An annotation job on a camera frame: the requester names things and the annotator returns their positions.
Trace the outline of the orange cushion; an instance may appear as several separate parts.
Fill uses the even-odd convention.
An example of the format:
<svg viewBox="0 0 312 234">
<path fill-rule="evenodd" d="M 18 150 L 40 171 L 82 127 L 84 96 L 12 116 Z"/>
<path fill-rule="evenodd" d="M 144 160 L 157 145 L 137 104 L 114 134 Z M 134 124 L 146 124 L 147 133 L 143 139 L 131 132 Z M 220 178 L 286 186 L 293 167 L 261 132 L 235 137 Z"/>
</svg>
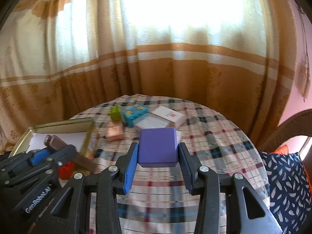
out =
<svg viewBox="0 0 312 234">
<path fill-rule="evenodd" d="M 288 145 L 280 146 L 278 149 L 276 149 L 271 154 L 280 154 L 280 155 L 289 155 L 289 148 Z M 304 165 L 305 173 L 306 175 L 309 175 L 309 172 L 307 171 L 306 166 Z"/>
</svg>

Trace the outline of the curtain tassel tieback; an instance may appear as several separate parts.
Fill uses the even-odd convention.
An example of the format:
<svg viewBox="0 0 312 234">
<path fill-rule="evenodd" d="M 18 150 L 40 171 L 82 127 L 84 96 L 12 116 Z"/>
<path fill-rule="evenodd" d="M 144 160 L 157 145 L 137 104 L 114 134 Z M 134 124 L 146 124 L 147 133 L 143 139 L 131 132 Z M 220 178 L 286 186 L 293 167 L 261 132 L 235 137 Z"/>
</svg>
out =
<svg viewBox="0 0 312 234">
<path fill-rule="evenodd" d="M 303 101 L 305 102 L 309 95 L 310 83 L 311 83 L 310 64 L 309 64 L 307 34 L 306 34 L 306 29 L 305 29 L 304 17 L 303 17 L 305 12 L 298 3 L 296 5 L 297 5 L 297 11 L 299 13 L 300 25 L 302 29 L 302 37 L 303 37 L 302 40 L 304 43 L 303 44 L 304 56 L 300 64 L 300 72 L 299 72 L 299 77 L 298 77 L 297 88 L 303 98 Z"/>
</svg>

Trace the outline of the copper embossed metal tin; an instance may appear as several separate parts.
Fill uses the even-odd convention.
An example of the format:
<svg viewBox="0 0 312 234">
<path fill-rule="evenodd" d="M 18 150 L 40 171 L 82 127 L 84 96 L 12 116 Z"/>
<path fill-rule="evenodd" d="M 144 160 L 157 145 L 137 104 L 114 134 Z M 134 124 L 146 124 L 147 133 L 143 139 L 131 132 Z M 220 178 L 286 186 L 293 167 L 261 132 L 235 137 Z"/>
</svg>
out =
<svg viewBox="0 0 312 234">
<path fill-rule="evenodd" d="M 120 141 L 124 139 L 124 130 L 121 120 L 109 121 L 107 123 L 106 140 L 108 142 Z"/>
</svg>

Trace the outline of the white card box red logo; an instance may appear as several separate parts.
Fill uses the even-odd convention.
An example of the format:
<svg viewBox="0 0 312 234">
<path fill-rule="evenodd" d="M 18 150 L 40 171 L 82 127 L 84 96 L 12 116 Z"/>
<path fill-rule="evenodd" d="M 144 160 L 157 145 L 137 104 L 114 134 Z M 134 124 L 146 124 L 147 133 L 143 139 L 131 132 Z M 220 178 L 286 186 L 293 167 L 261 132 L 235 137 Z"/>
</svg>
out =
<svg viewBox="0 0 312 234">
<path fill-rule="evenodd" d="M 186 120 L 186 116 L 170 108 L 159 106 L 151 112 L 158 118 L 161 118 L 169 123 L 170 127 L 178 129 Z"/>
</svg>

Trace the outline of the clear plastic box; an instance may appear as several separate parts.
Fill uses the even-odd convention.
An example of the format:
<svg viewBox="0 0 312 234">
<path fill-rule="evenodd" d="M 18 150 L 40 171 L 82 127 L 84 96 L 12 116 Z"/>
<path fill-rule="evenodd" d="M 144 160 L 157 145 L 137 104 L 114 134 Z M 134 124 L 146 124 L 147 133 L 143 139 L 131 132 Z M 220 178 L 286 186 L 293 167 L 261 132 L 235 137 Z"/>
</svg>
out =
<svg viewBox="0 0 312 234">
<path fill-rule="evenodd" d="M 134 127 L 138 130 L 149 128 L 166 128 L 168 126 L 169 123 L 167 121 L 150 115 L 138 118 L 134 121 Z"/>
</svg>

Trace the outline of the navy feather print cushion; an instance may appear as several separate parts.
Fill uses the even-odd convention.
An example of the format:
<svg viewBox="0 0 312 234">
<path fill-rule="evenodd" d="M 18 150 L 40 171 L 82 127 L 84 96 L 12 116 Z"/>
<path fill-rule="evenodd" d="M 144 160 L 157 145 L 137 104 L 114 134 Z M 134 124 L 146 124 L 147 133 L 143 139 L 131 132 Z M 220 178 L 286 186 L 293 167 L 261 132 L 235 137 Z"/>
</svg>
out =
<svg viewBox="0 0 312 234">
<path fill-rule="evenodd" d="M 270 188 L 270 211 L 283 233 L 296 233 L 311 213 L 311 191 L 299 153 L 260 152 Z"/>
</svg>

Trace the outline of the wicker chair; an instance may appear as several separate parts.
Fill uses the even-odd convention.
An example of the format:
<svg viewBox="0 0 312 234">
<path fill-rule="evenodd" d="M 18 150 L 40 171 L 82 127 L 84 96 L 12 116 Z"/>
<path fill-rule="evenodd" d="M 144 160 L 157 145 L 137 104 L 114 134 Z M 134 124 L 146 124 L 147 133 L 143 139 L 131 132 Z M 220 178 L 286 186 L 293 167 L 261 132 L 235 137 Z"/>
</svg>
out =
<svg viewBox="0 0 312 234">
<path fill-rule="evenodd" d="M 288 118 L 259 146 L 261 152 L 274 152 L 280 145 L 296 136 L 312 136 L 312 110 L 307 109 Z"/>
</svg>

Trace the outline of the red building brick plate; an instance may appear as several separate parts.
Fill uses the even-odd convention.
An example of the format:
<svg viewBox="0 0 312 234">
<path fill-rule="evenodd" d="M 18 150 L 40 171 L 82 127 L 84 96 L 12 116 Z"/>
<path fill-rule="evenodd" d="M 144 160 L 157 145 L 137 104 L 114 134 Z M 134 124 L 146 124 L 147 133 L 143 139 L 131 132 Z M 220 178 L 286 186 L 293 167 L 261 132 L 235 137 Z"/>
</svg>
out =
<svg viewBox="0 0 312 234">
<path fill-rule="evenodd" d="M 58 170 L 58 178 L 61 180 L 69 180 L 74 171 L 74 163 L 68 162 Z"/>
</svg>

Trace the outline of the gold metal tin tray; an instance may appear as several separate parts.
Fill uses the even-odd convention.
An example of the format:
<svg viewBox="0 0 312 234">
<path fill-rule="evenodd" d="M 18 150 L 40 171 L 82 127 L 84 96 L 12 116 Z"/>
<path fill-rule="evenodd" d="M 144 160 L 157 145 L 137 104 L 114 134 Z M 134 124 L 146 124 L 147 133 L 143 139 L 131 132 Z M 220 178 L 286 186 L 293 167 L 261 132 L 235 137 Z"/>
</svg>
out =
<svg viewBox="0 0 312 234">
<path fill-rule="evenodd" d="M 16 143 L 10 157 L 45 147 L 59 150 L 71 144 L 77 151 L 74 162 L 81 168 L 94 173 L 97 169 L 97 164 L 94 162 L 97 135 L 98 129 L 92 118 L 69 119 L 31 126 Z"/>
</svg>

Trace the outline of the green toy brick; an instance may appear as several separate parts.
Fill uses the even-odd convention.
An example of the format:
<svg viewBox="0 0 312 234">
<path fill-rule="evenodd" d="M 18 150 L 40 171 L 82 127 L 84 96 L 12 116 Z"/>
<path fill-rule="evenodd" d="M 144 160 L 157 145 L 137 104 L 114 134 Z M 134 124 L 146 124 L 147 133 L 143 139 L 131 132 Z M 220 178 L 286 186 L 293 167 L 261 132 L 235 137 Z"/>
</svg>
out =
<svg viewBox="0 0 312 234">
<path fill-rule="evenodd" d="M 117 121 L 122 119 L 122 113 L 120 106 L 111 106 L 109 110 L 109 115 L 112 121 Z"/>
</svg>

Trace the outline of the plaid tablecloth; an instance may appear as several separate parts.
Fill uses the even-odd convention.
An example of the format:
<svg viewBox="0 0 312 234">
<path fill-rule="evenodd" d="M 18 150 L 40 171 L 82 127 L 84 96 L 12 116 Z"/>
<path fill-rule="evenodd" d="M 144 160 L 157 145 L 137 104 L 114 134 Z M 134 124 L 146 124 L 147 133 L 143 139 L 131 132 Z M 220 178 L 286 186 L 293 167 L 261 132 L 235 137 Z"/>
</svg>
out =
<svg viewBox="0 0 312 234">
<path fill-rule="evenodd" d="M 181 113 L 175 128 L 124 128 L 107 140 L 112 107 Z M 271 220 L 269 182 L 259 152 L 231 121 L 177 98 L 123 96 L 80 112 L 99 129 L 99 173 L 74 183 L 96 194 L 97 233 L 249 233 Z"/>
</svg>

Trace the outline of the brown plastic comb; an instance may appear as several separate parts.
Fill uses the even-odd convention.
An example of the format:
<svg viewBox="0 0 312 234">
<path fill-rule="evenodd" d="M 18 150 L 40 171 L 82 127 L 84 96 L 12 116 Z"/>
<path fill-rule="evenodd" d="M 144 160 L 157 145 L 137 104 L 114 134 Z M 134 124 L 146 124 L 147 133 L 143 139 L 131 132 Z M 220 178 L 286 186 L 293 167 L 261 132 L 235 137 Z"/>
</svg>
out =
<svg viewBox="0 0 312 234">
<path fill-rule="evenodd" d="M 79 154 L 73 145 L 67 145 L 64 142 L 61 142 L 61 144 L 57 145 L 51 145 L 50 139 L 52 139 L 52 136 L 48 135 L 44 143 L 48 149 L 53 150 L 53 153 L 48 157 L 48 159 L 52 159 L 55 162 L 62 162 L 63 164 L 74 162 L 76 165 L 86 169 L 87 171 L 90 171 L 91 173 L 96 172 L 97 164 Z"/>
</svg>

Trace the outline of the orange cream patterned curtain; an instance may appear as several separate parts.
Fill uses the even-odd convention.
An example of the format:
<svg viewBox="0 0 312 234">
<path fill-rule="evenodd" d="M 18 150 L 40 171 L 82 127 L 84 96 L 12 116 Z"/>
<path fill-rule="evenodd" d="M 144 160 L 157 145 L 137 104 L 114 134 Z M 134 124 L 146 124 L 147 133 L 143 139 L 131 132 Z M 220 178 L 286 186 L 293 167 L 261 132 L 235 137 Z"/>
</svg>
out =
<svg viewBox="0 0 312 234">
<path fill-rule="evenodd" d="M 260 144 L 295 76 L 289 0 L 19 0 L 1 28 L 1 152 L 122 95 L 205 105 Z"/>
</svg>

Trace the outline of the purple foam block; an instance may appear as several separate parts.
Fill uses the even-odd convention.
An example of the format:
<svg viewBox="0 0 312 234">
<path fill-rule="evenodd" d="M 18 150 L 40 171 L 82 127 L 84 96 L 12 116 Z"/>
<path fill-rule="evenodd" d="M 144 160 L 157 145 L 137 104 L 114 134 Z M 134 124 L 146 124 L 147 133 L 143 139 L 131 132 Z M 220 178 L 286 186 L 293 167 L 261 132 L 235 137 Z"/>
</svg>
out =
<svg viewBox="0 0 312 234">
<path fill-rule="evenodd" d="M 177 133 L 173 127 L 140 131 L 137 162 L 143 168 L 173 168 L 178 163 Z"/>
</svg>

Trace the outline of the blue toy brick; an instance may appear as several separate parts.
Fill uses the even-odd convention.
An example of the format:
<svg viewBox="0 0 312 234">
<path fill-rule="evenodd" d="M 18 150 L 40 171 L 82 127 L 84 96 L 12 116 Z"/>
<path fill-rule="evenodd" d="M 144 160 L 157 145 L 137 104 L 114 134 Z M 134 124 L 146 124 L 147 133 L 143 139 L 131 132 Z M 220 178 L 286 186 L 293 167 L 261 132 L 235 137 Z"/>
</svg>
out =
<svg viewBox="0 0 312 234">
<path fill-rule="evenodd" d="M 143 105 L 135 105 L 130 109 L 125 109 L 122 111 L 122 116 L 128 127 L 134 126 L 134 120 L 145 115 L 149 112 L 149 109 Z"/>
</svg>

